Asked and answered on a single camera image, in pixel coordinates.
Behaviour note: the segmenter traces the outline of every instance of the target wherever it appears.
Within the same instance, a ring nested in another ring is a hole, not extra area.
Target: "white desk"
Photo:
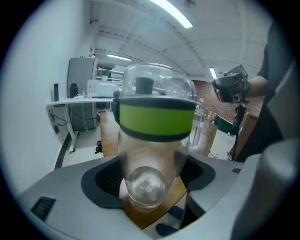
[[[50,102],[46,104],[46,107],[54,106],[54,105],[60,105],[60,104],[74,104],[74,103],[112,103],[112,98],[82,98],[82,99],[72,99],[72,98],[65,98],[57,102]],[[69,115],[69,111],[64,111],[65,118],[71,119]],[[69,133],[71,135],[72,141],[70,144],[69,151],[74,152],[75,151],[75,142],[76,138],[78,136],[78,131],[73,131],[71,122],[67,123],[67,128],[69,130]]]

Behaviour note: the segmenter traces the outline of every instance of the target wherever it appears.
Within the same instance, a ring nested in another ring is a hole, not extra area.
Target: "white wall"
[[[67,136],[66,126],[55,134],[45,105],[54,83],[60,98],[66,97],[69,59],[79,57],[89,25],[87,8],[85,0],[45,2],[7,55],[1,73],[1,166],[15,196],[54,169]]]

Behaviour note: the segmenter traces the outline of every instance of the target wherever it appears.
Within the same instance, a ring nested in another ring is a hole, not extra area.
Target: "desk leg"
[[[71,119],[68,110],[64,111],[64,114],[65,114],[66,119]],[[75,146],[76,138],[78,136],[78,131],[76,131],[76,132],[73,131],[71,122],[67,123],[67,129],[69,130],[69,133],[70,133],[71,138],[72,138],[70,148],[69,148],[69,152],[74,152],[75,151],[74,146]]]

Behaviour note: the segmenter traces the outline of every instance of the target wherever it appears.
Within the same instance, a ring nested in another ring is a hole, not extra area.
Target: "ceiling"
[[[95,53],[127,56],[131,62],[156,62],[174,67],[194,80],[211,81],[242,64],[256,76],[263,61],[272,18],[252,0],[169,0],[193,24],[185,29],[149,0],[95,0],[90,22],[99,25]]]

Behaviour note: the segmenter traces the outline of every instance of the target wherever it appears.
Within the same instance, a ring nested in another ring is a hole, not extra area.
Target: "green band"
[[[120,104],[120,124],[146,135],[181,135],[191,131],[194,112]]]

